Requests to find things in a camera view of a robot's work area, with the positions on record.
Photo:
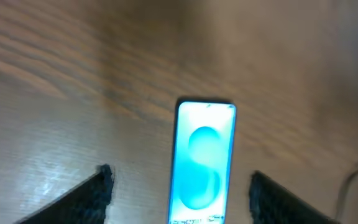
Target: phone bezel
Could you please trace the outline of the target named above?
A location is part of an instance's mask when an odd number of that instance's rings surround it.
[[[172,180],[173,180],[173,166],[175,161],[175,148],[177,144],[177,126],[178,126],[178,110],[179,106],[184,102],[200,102],[200,103],[224,103],[229,105],[234,105],[236,108],[236,116],[234,117],[234,127],[233,127],[233,137],[232,137],[232,151],[231,151],[231,158],[230,158],[230,164],[229,164],[229,178],[228,178],[228,187],[227,187],[227,197],[226,200],[229,198],[229,191],[230,191],[230,181],[231,181],[231,168],[232,168],[232,157],[233,157],[233,150],[234,150],[234,136],[236,131],[236,123],[237,123],[237,107],[236,105],[228,99],[225,98],[205,98],[205,97],[194,97],[194,96],[183,96],[179,97],[177,99],[176,105],[175,105],[175,119],[174,119],[174,125],[173,125],[173,141],[172,141],[172,155],[171,155],[171,174],[170,174],[170,185],[169,185],[169,196],[168,196],[168,213],[167,213],[167,224],[169,224],[170,214],[171,214],[171,202],[172,202]],[[227,213],[227,201],[226,201],[226,207],[224,209],[224,218],[226,221],[226,213]]]

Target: phone wallpaper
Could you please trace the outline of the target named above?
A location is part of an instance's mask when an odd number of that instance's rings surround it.
[[[179,106],[169,224],[224,223],[235,115],[228,104]]]

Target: wooden table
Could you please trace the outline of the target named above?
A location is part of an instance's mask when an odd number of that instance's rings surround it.
[[[0,0],[0,223],[103,163],[108,223],[164,223],[181,95],[238,107],[228,224],[251,222],[255,169],[332,216],[358,163],[358,1]]]

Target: smartphone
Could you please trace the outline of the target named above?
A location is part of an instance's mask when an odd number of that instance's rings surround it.
[[[224,223],[235,120],[230,101],[178,100],[168,224]]]

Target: wooden surface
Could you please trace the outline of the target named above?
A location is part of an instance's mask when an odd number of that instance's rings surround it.
[[[109,223],[164,223],[181,95],[238,107],[226,223],[250,223],[255,169],[332,216],[358,163],[358,1],[0,0],[0,223],[102,163]]]

